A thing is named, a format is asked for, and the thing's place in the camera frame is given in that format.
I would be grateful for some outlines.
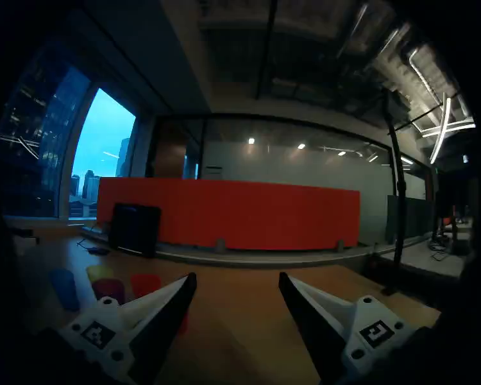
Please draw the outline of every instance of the table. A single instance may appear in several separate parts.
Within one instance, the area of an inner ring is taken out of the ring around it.
[[[319,377],[297,327],[278,290],[274,269],[232,269],[196,266],[162,259],[144,259],[121,252],[90,255],[79,237],[48,241],[19,261],[32,309],[25,315],[33,332],[61,327],[75,314],[65,312],[51,289],[48,272],[67,268],[75,275],[82,307],[94,301],[85,268],[103,264],[114,270],[132,298],[130,275],[157,274],[163,285],[195,272],[198,288],[189,308],[189,327],[177,336],[158,377],[158,384],[313,384]],[[85,241],[85,246],[96,245]],[[373,295],[404,320],[432,326],[439,312],[396,293],[380,294],[378,285],[342,266],[287,270],[319,289],[354,301]]]

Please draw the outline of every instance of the exposed ceiling pipe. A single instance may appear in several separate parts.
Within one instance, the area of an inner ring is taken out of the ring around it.
[[[385,49],[387,49],[387,47],[392,42],[392,40],[394,40],[394,37],[396,37],[397,34],[399,33],[399,30],[400,30],[400,28],[396,28],[395,30],[393,30],[391,32],[391,34],[387,37],[387,40],[385,41],[385,44],[383,45],[383,47],[381,47],[381,49],[379,50],[376,57],[380,56],[382,54],[382,52],[385,51]]]
[[[424,77],[424,75],[422,75],[422,72],[418,69],[418,67],[415,65],[415,63],[413,62],[413,57],[415,56],[415,54],[419,51],[418,48],[415,48],[413,50],[413,52],[411,53],[411,55],[408,57],[408,62],[410,63],[410,66],[411,68],[413,68],[413,70],[415,71],[415,73],[417,74],[417,76],[419,76],[419,79],[422,81],[422,84],[424,85],[424,87],[426,87],[426,90],[428,91],[429,95],[431,95],[431,97],[435,100],[435,102],[439,105],[441,102],[440,102],[440,99],[438,98],[438,96],[435,94],[435,92],[433,91],[433,89],[431,88],[431,86],[429,85],[428,81],[426,80],[426,78]]]
[[[463,113],[463,116],[469,117],[469,110],[467,109],[467,105],[465,104],[465,101],[463,100],[463,97],[461,95],[458,95],[458,101],[460,102],[461,112]]]
[[[374,62],[374,60],[376,60],[376,58],[380,56],[385,51],[385,49],[387,49],[389,44],[392,42],[392,40],[394,40],[400,30],[401,26],[394,28],[387,36],[387,38],[383,41],[383,44],[369,55],[369,59],[367,60],[367,64],[364,66],[363,71],[366,71],[371,67],[371,64]]]
[[[351,32],[349,33],[349,35],[344,39],[344,42],[342,43],[342,46],[341,48],[339,49],[339,51],[337,52],[336,54],[336,58],[338,59],[339,57],[341,57],[342,55],[342,52],[344,52],[344,50],[346,49],[349,41],[351,40],[351,38],[353,37],[353,35],[355,34],[356,30],[358,29],[358,26],[360,25],[360,21],[362,21],[362,18],[364,17],[365,15],[365,12],[367,11],[367,3],[364,3],[362,4],[362,6],[360,7],[360,9],[358,10],[358,14],[357,14],[357,18],[356,18],[356,21],[353,25],[353,27],[351,28]]]

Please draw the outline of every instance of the black monitor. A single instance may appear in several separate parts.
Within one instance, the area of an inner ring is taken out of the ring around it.
[[[154,257],[160,215],[159,207],[116,203],[108,236],[109,245],[124,252]]]

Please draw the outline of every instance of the black pole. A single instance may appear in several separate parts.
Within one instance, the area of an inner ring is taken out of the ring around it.
[[[269,58],[269,45],[271,43],[271,35],[273,34],[274,18],[276,17],[277,9],[278,0],[271,0],[271,5],[269,6],[269,18],[267,19],[266,38],[264,39],[264,50],[262,52],[262,63],[260,63],[260,69],[258,70],[257,93],[255,94],[255,99],[258,99],[262,92],[264,74],[266,72],[267,60]]]
[[[401,264],[401,256],[403,254],[403,245],[406,231],[406,182],[405,173],[403,171],[403,162],[401,161],[401,150],[399,149],[399,142],[397,141],[396,130],[392,124],[392,115],[389,112],[390,94],[388,90],[383,91],[382,113],[389,127],[389,135],[392,140],[392,148],[394,152],[394,161],[397,169],[397,236],[396,236],[396,251],[394,253],[393,272],[390,280],[382,290],[384,295],[392,295],[396,292],[396,286],[399,278],[399,265]]]
[[[203,172],[203,152],[205,150],[205,137],[207,134],[207,119],[203,119],[203,126],[201,127],[201,140],[199,141],[199,162],[198,162],[198,179],[201,179]]]

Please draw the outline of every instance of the window frame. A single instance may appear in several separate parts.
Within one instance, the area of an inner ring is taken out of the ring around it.
[[[102,89],[111,98],[116,100],[118,104],[135,116],[132,132],[130,134],[128,152],[126,155],[126,161],[129,162],[127,176],[132,174],[133,158],[134,152],[137,149],[137,141],[139,137],[142,136],[142,131],[144,130],[143,122],[144,120],[147,120],[149,114],[147,114],[143,109],[142,103],[136,102],[135,98],[129,97],[127,92],[124,92],[120,88],[117,82],[114,81],[113,76],[100,75],[99,72],[94,70],[94,68],[97,68],[95,65],[90,65],[88,62],[82,62],[81,60],[78,60],[78,57],[74,57],[75,52],[72,52],[72,50],[69,49],[66,42],[60,40],[51,40],[36,50],[34,55],[32,55],[30,58],[28,64],[23,69],[23,72],[18,78],[14,88],[11,90],[8,100],[10,100],[13,95],[18,92],[22,79],[28,73],[35,60],[42,56],[47,49],[55,50],[57,54],[60,55],[62,60],[84,74],[90,80],[90,83],[85,92],[82,103],[77,108],[76,117],[73,121],[73,124],[69,128],[69,138],[64,151],[63,164],[60,173],[60,183],[57,187],[58,190],[56,189],[55,191],[55,196],[58,198],[58,203],[55,206],[53,217],[4,215],[4,218],[6,218],[8,223],[13,223],[16,226],[28,227],[51,227],[55,222],[68,223],[70,226],[77,222],[84,223],[84,225],[90,225],[91,223],[95,222],[95,218],[69,217],[69,189],[71,184],[70,179],[73,169],[74,156],[78,146],[78,141],[80,139],[80,134],[98,89]],[[6,114],[9,108],[10,106],[7,106],[3,109],[0,125],[3,119],[6,119]]]

